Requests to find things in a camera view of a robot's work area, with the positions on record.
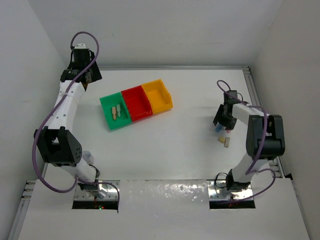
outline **white table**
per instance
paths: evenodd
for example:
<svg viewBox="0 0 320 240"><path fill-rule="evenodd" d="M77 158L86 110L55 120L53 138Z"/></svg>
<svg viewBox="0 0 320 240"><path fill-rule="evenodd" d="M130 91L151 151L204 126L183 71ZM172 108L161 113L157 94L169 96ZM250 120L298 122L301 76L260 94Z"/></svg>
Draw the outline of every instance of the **white table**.
<svg viewBox="0 0 320 240"><path fill-rule="evenodd" d="M74 192L59 194L39 181L20 240L57 239L307 239L291 182L277 179L255 198L256 209L209 210L206 179L228 172L245 153L247 128L239 122L229 134L230 147L212 124L226 80L250 101L242 70L102 71L78 106L73 134L95 158L101 178L121 180L119 214L112 210L76 210ZM99 98L162 79L173 109L109 131ZM73 179L48 166L45 179L67 188ZM272 180L255 176L254 192Z"/></svg>

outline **metal bracket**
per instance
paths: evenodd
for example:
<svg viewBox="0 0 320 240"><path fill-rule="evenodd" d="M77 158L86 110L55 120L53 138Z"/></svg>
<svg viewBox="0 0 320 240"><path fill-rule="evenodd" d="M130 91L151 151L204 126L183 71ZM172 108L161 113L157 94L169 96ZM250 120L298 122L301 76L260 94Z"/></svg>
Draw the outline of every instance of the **metal bracket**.
<svg viewBox="0 0 320 240"><path fill-rule="evenodd" d="M251 184L242 191L228 191L226 180L207 180L210 209L254 209L253 198L242 200L253 195Z"/></svg>
<svg viewBox="0 0 320 240"><path fill-rule="evenodd" d="M120 192L120 180L101 180L115 185ZM118 210L117 190L108 184L99 184L98 190L81 190L77 185L72 209Z"/></svg>

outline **plastic bin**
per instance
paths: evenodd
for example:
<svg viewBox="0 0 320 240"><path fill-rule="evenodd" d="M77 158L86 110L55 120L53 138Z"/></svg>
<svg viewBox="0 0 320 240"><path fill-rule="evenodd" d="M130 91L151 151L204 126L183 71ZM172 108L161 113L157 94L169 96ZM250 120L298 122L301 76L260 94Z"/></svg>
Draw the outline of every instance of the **plastic bin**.
<svg viewBox="0 0 320 240"><path fill-rule="evenodd" d="M105 120L108 123L110 130L117 129L128 125L132 122L126 103L121 92L100 98L101 106L104 112ZM116 120L113 119L112 107L120 104L121 116L116 115Z"/></svg>
<svg viewBox="0 0 320 240"><path fill-rule="evenodd" d="M172 109L171 95L161 79L141 85L151 104L153 114Z"/></svg>
<svg viewBox="0 0 320 240"><path fill-rule="evenodd" d="M141 86L121 92L133 122L153 114L147 95Z"/></svg>

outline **white wall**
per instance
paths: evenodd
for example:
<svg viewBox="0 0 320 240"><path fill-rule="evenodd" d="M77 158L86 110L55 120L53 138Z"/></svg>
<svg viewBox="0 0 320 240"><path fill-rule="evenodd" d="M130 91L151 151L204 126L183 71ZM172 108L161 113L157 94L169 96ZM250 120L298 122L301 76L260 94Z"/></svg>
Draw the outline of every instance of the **white wall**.
<svg viewBox="0 0 320 240"><path fill-rule="evenodd" d="M312 239L320 238L319 9L319 0L284 0L253 65L262 103L283 116L283 161Z"/></svg>
<svg viewBox="0 0 320 240"><path fill-rule="evenodd" d="M28 1L66 63L70 57L66 43L75 32L85 30L100 42L100 66L251 64L281 3L281 0Z"/></svg>
<svg viewBox="0 0 320 240"><path fill-rule="evenodd" d="M27 0L0 1L0 239L7 239L31 162L33 133L65 65Z"/></svg>

